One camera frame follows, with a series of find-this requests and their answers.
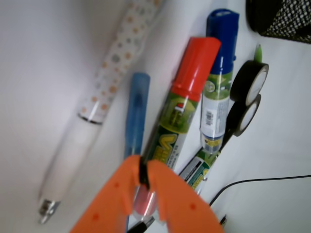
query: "tape roll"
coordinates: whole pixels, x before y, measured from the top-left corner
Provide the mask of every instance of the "tape roll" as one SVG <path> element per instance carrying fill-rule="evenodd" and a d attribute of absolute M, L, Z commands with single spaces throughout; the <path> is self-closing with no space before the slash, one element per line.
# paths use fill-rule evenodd
<path fill-rule="evenodd" d="M 238 137 L 247 129 L 259 108 L 260 100 L 261 95 L 258 94 L 249 106 L 245 106 L 244 102 L 234 103 L 227 117 L 226 130 L 220 150 L 224 148 L 232 135 Z"/>
<path fill-rule="evenodd" d="M 231 87 L 230 98 L 249 106 L 261 91 L 269 71 L 269 65 L 247 61 L 239 70 Z"/>

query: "white desk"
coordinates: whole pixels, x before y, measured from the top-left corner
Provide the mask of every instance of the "white desk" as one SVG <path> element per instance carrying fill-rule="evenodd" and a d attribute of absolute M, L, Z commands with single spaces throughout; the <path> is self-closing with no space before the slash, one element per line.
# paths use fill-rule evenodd
<path fill-rule="evenodd" d="M 102 133 L 53 218 L 37 225 L 43 176 L 85 84 L 113 37 L 125 0 L 0 0 L 0 232 L 67 233 L 123 157 L 129 79 Z M 211 10 L 240 13 L 235 72 L 263 47 L 270 65 L 254 121 L 233 137 L 216 162 L 202 197 L 241 179 L 310 174 L 310 45 L 249 31 L 244 0 L 169 0 L 145 50 L 151 75 L 145 139 L 191 35 L 204 35 Z M 197 111 L 176 170 L 200 147 Z M 311 180 L 241 184 L 213 206 L 228 216 L 226 232 L 309 232 Z M 148 230 L 166 232 L 158 224 Z"/>

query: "pen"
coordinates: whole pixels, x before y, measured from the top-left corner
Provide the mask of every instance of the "pen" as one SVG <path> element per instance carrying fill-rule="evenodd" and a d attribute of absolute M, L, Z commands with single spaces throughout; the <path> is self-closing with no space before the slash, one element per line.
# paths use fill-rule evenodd
<path fill-rule="evenodd" d="M 147 218 L 145 221 L 140 221 L 129 229 L 127 233 L 144 233 L 154 221 L 154 217 Z"/>
<path fill-rule="evenodd" d="M 150 76 L 145 73 L 135 73 L 131 82 L 131 93 L 128 103 L 124 159 L 141 154 L 141 145 L 145 127 Z"/>
<path fill-rule="evenodd" d="M 40 221 L 55 213 L 94 144 L 118 87 L 138 58 L 165 0 L 133 0 L 100 67 L 94 85 L 80 103 L 40 190 Z"/>

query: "red marker cap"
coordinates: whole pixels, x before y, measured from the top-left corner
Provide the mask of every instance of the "red marker cap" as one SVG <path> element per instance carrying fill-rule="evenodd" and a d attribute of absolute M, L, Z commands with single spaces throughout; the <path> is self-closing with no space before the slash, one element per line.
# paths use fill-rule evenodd
<path fill-rule="evenodd" d="M 214 37 L 191 37 L 171 92 L 199 101 L 220 44 Z"/>

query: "pen cap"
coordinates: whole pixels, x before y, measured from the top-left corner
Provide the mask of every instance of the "pen cap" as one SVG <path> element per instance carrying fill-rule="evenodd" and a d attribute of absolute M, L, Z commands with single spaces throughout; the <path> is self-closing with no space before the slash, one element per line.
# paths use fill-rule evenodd
<path fill-rule="evenodd" d="M 233 70 L 238 29 L 239 14 L 233 11 L 218 9 L 208 16 L 206 35 L 216 37 L 222 44 L 212 67 L 212 74 L 227 74 Z"/>
<path fill-rule="evenodd" d="M 172 92 L 199 101 L 220 47 L 213 37 L 191 37 L 172 85 Z"/>
<path fill-rule="evenodd" d="M 146 73 L 134 73 L 128 103 L 125 140 L 129 146 L 141 144 L 147 109 L 150 76 Z"/>

